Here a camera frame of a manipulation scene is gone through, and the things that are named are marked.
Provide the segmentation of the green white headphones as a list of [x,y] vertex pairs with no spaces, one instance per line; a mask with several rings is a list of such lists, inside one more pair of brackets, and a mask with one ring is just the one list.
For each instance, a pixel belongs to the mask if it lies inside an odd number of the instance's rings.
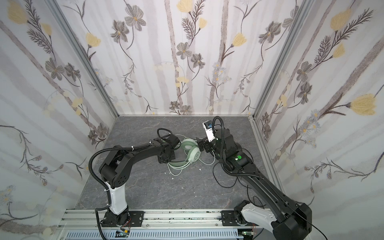
[[179,148],[186,154],[186,159],[183,162],[168,163],[168,166],[172,169],[182,170],[200,158],[201,151],[196,140],[185,138],[182,140]]

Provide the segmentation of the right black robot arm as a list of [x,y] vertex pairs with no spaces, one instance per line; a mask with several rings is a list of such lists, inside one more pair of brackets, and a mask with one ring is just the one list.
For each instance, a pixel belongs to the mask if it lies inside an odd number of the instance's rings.
[[228,129],[210,137],[197,139],[198,146],[212,152],[223,171],[243,179],[266,207],[249,203],[242,207],[241,216],[246,222],[271,232],[277,240],[304,240],[312,231],[312,210],[281,192],[252,162],[252,158],[236,143]]

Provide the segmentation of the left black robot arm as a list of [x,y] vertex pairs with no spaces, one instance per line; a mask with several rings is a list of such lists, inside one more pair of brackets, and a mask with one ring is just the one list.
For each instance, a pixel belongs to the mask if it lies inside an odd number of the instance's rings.
[[132,219],[126,200],[125,185],[133,165],[150,157],[157,157],[160,164],[167,164],[176,159],[175,151],[180,146],[179,138],[168,134],[144,145],[127,148],[117,145],[108,150],[109,154],[99,168],[109,198],[109,207],[100,222],[102,227],[127,226]]

